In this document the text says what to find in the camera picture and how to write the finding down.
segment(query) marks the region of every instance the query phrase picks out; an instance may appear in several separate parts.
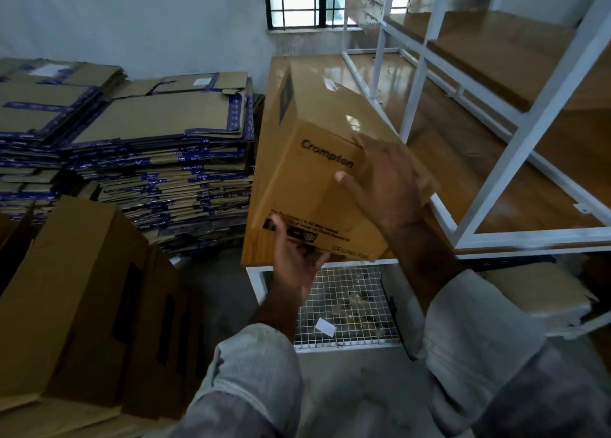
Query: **person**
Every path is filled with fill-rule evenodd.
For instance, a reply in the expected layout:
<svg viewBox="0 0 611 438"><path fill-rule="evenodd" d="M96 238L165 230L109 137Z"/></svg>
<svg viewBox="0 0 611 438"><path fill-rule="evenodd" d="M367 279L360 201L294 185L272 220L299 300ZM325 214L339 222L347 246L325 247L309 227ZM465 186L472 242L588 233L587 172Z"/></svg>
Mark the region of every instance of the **person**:
<svg viewBox="0 0 611 438"><path fill-rule="evenodd" d="M385 237L426 315L429 409L442 434L610 436L607 395L425 224L404 151L362 134L355 139L373 166L370 185L345 172L335 177ZM329 254L306 254L288 240L282 219L273 221L268 294L249 325L216 347L174 438L297 431L304 387L292 343L296 319Z"/></svg>

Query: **wall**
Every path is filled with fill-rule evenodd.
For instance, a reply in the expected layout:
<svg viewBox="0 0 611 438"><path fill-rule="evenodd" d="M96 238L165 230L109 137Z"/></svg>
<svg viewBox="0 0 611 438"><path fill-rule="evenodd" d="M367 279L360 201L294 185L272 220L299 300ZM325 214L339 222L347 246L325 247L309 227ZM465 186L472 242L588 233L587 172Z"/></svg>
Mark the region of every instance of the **wall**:
<svg viewBox="0 0 611 438"><path fill-rule="evenodd" d="M504 0L574 25L592 0ZM351 47L375 47L362 32ZM0 0L0 57L119 64L129 76L245 70L264 92L274 55L338 54L339 31L268 33L264 0Z"/></svg>

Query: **hand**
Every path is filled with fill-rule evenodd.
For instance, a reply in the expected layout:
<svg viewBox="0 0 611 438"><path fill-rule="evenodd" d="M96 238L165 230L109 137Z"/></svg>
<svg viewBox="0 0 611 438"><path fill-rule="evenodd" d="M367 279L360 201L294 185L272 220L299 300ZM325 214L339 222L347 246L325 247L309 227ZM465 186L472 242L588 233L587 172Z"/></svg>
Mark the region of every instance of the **hand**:
<svg viewBox="0 0 611 438"><path fill-rule="evenodd" d="M307 253L305 245L288 240L286 226L278 214L272 215L271 220L276 226L273 286L294 293L301 306L312 290L316 273L331 254Z"/></svg>
<svg viewBox="0 0 611 438"><path fill-rule="evenodd" d="M335 179L344 187L382 235L422 223L420 191L414 164L397 143L377 141L355 134L373 166L371 185L361 187L350 174L338 171Z"/></svg>

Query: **wire mesh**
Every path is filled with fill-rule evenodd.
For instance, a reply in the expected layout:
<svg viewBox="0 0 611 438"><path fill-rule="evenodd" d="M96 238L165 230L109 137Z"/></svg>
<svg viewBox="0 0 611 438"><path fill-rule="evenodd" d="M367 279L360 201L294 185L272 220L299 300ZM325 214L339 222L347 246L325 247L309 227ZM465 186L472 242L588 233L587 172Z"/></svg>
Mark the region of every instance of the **wire mesh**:
<svg viewBox="0 0 611 438"><path fill-rule="evenodd" d="M334 336L316 329L319 318L335 326ZM379 266L324 268L317 273L312 293L299 309L294 339L298 352L400 343Z"/></svg>

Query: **rolled-up sleeve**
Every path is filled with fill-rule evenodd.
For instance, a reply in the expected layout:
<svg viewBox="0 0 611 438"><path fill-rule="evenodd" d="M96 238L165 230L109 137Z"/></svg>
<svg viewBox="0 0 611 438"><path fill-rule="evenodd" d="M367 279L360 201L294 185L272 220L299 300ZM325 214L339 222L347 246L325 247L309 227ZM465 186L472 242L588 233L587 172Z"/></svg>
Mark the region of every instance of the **rolled-up sleeve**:
<svg viewBox="0 0 611 438"><path fill-rule="evenodd" d="M262 425L258 417L254 417L256 426L265 428L264 424L269 423L275 433L294 436L299 425L303 380L293 344L285 335L265 324L247 326L219 343L183 423L192 423L189 418L194 415L202 417L202 408L199 407L202 401L207 403L207 409L214 408L206 398L209 395L218 398L218 393L232 395L233 401L240 403L241 407L244 403L248 405L244 407L245 411L254 410L260 414L264 422ZM227 430L221 428L233 429L234 424L235 418L232 423L220 420L210 426L218 434L223 434ZM252 428L247 429L244 427L245 435L254 432ZM259 435L269 434L264 431L260 430ZM182 435L179 427L174 436Z"/></svg>
<svg viewBox="0 0 611 438"><path fill-rule="evenodd" d="M439 429L455 435L474 424L545 342L534 320L473 271L448 282L428 309L424 333Z"/></svg>

